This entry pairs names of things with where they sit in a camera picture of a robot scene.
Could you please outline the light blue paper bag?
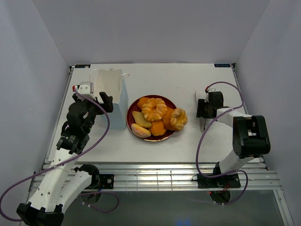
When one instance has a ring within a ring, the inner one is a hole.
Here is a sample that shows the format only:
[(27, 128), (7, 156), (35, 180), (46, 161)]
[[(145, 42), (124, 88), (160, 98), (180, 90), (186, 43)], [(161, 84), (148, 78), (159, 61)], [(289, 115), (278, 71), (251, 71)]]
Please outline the light blue paper bag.
[(94, 95), (99, 103), (102, 102), (100, 92), (105, 92), (113, 97), (113, 112), (108, 113), (110, 129), (125, 130), (127, 127), (126, 115), (128, 110), (128, 94), (125, 78), (130, 74), (119, 70), (93, 69), (89, 75), (89, 81), (93, 83)]

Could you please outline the pale leaf bread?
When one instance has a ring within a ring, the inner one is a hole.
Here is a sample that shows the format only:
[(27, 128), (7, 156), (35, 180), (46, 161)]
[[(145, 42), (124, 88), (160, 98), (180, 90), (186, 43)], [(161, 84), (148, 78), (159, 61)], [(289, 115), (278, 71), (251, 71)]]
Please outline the pale leaf bread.
[(134, 117), (135, 123), (144, 127), (144, 128), (151, 128), (152, 123), (150, 121), (147, 121), (144, 118), (144, 115), (141, 112), (138, 111), (132, 111), (132, 116)]

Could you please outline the sugared oval bread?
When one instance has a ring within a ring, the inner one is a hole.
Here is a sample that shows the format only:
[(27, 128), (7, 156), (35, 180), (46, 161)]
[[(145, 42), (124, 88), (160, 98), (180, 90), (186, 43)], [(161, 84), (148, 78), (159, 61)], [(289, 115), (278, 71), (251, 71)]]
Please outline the sugared oval bread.
[(133, 123), (131, 125), (131, 130), (137, 137), (140, 137), (140, 138), (148, 138), (152, 135), (152, 133), (148, 129), (146, 129), (136, 123)]

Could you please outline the large glazed ring bread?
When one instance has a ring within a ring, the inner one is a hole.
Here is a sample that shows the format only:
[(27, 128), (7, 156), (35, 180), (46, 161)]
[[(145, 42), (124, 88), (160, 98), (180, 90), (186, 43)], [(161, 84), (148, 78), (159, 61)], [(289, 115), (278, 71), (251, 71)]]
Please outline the large glazed ring bread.
[(167, 113), (167, 106), (161, 98), (150, 98), (142, 105), (142, 114), (147, 121), (158, 121)]

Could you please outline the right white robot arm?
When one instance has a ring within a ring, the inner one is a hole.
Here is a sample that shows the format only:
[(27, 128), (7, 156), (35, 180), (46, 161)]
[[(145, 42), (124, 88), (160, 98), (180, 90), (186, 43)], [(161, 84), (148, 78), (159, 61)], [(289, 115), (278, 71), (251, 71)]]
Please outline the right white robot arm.
[[(218, 187), (225, 186), (229, 175), (236, 174), (249, 161), (269, 154), (271, 144), (265, 118), (262, 115), (240, 113), (236, 108), (224, 106), (223, 94), (220, 91), (209, 91), (205, 99), (198, 99), (197, 117), (211, 119), (204, 129), (197, 147), (196, 167), (203, 178), (212, 179)], [(201, 143), (214, 122), (223, 123), (232, 128), (232, 150), (217, 163), (213, 174), (201, 173), (198, 166), (198, 155)]]

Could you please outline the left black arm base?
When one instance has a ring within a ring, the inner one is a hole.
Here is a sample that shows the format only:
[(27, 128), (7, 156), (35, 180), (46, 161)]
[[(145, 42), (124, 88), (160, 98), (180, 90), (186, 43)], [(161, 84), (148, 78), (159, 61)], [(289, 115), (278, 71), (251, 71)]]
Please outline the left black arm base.
[[(92, 180), (92, 184), (86, 187), (86, 191), (81, 192), (81, 194), (87, 194), (95, 191), (101, 191), (103, 189), (112, 189), (114, 187), (114, 175), (113, 174), (100, 174)], [(95, 204), (101, 198), (101, 194), (90, 194), (81, 196), (83, 202), (88, 204)]]

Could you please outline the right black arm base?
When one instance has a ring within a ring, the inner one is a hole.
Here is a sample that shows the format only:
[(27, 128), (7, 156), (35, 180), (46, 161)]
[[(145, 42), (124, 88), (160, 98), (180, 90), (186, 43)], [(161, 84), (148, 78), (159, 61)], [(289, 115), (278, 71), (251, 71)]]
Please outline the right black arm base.
[(241, 187), (237, 173), (221, 177), (196, 174), (192, 177), (192, 182), (196, 182), (199, 189), (208, 189), (210, 198), (218, 204), (230, 204), (230, 189)]

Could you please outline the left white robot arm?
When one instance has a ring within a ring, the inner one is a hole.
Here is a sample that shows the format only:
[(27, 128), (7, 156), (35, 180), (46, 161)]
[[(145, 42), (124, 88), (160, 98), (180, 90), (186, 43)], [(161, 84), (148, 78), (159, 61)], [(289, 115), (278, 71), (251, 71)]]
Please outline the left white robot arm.
[(113, 111), (113, 98), (100, 92), (102, 102), (97, 98), (85, 97), (77, 91), (74, 103), (69, 106), (66, 122), (56, 144), (54, 159), (44, 172), (44, 178), (37, 191), (27, 203), (19, 204), (16, 212), (28, 226), (60, 226), (70, 204), (87, 187), (99, 185), (100, 177), (96, 166), (84, 164), (76, 168), (75, 177), (65, 183), (78, 157), (86, 152), (89, 133), (97, 115)]

